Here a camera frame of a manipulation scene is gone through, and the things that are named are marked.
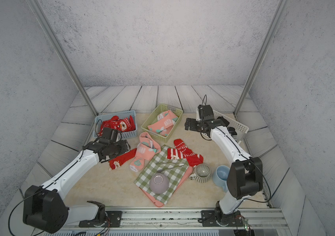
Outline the red fluffy sock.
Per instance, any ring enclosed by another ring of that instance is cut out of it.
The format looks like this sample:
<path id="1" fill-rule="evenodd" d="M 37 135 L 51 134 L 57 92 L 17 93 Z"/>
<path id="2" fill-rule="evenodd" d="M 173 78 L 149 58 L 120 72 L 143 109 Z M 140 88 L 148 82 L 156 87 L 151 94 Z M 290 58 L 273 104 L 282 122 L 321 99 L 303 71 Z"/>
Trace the red fluffy sock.
<path id="1" fill-rule="evenodd" d="M 110 120 L 102 122 L 97 135 L 101 136 L 104 128 L 111 128 L 116 129 L 118 131 L 122 131 L 118 123 L 119 123 L 118 116 L 113 116 Z"/>

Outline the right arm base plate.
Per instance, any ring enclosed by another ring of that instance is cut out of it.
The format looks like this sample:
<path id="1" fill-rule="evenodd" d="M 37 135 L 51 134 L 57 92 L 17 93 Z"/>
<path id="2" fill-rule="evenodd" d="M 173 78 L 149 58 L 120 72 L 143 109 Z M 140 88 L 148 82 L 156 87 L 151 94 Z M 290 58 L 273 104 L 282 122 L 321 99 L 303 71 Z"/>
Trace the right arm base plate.
<path id="1" fill-rule="evenodd" d="M 243 227 L 243 217 L 240 211 L 230 214 L 222 214 L 216 210 L 202 210 L 198 222 L 203 227 Z"/>

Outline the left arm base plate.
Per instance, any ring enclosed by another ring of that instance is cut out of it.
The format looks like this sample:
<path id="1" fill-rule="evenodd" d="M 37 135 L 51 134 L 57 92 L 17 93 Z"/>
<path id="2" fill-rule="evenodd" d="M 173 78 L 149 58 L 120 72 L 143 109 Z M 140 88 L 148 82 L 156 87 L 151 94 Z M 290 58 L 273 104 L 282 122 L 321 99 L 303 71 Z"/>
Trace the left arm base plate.
<path id="1" fill-rule="evenodd" d="M 84 220 L 79 222 L 80 228 L 119 228 L 122 220 L 122 211 L 112 210 L 106 211 L 104 218 L 96 216 L 92 220 Z"/>

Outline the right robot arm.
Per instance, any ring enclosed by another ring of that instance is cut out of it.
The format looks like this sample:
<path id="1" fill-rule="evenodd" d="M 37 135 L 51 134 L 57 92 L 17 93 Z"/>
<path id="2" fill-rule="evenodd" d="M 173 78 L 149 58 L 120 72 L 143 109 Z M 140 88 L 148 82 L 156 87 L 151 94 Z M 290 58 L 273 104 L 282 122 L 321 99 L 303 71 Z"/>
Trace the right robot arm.
<path id="1" fill-rule="evenodd" d="M 249 200 L 251 196 L 262 191 L 262 161 L 241 148 L 234 139 L 238 132 L 225 117 L 216 117 L 210 105 L 198 105 L 196 119 L 186 119 L 185 130 L 206 135 L 209 141 L 218 145 L 230 163 L 226 177 L 226 195 L 215 207 L 215 219 L 224 225 L 244 200 Z"/>

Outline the red snowman sock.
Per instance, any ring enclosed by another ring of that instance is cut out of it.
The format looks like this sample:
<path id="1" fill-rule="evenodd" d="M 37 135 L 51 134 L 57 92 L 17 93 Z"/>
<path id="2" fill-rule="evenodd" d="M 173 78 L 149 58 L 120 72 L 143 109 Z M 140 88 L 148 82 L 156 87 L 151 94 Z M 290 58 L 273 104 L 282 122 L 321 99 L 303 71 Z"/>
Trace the red snowman sock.
<path id="1" fill-rule="evenodd" d="M 117 121 L 111 121 L 110 127 L 121 132 L 131 132 L 136 129 L 136 124 L 132 116 L 129 118 L 120 119 Z"/>

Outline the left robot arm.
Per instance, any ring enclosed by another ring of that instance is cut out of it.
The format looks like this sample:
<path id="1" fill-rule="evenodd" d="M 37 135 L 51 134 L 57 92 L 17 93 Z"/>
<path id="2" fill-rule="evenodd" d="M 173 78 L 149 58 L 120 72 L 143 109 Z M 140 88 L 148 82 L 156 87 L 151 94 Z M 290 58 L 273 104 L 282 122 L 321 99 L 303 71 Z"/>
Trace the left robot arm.
<path id="1" fill-rule="evenodd" d="M 25 192 L 23 223 L 53 234 L 63 226 L 87 221 L 94 227 L 105 226 L 108 215 L 104 204 L 88 201 L 83 206 L 66 206 L 64 199 L 71 188 L 98 163 L 105 163 L 130 151 L 118 130 L 105 128 L 102 135 L 83 146 L 74 160 L 40 186 Z"/>

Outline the black white striped sock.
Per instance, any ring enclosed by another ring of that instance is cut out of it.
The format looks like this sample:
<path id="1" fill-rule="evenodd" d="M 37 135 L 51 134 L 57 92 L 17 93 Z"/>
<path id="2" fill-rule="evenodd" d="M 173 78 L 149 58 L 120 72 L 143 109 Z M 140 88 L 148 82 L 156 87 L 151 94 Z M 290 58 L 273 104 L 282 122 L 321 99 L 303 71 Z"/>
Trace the black white striped sock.
<path id="1" fill-rule="evenodd" d="M 228 130 L 228 132 L 230 133 L 230 135 L 231 135 L 232 137 L 234 137 L 234 138 L 237 137 L 238 133 L 236 132 L 235 128 L 233 128 L 233 127 L 228 127 L 227 130 Z"/>

